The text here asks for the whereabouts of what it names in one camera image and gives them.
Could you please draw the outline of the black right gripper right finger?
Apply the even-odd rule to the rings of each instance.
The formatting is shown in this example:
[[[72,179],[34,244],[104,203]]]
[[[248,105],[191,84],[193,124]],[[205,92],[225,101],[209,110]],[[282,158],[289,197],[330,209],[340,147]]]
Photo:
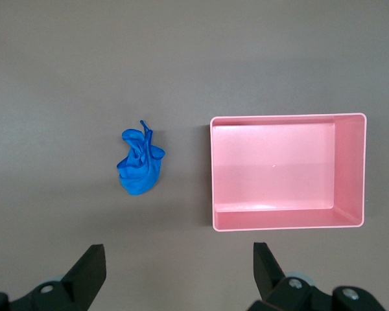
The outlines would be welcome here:
[[[253,276],[261,299],[250,310],[384,310],[369,292],[338,286],[331,295],[297,276],[286,276],[268,244],[253,244]]]

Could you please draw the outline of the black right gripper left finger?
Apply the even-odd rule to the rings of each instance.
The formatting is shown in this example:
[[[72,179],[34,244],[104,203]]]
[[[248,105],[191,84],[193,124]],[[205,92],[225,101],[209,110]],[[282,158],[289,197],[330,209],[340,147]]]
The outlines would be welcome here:
[[[14,301],[0,292],[0,310],[88,310],[105,280],[104,246],[95,244],[59,281],[47,281]]]

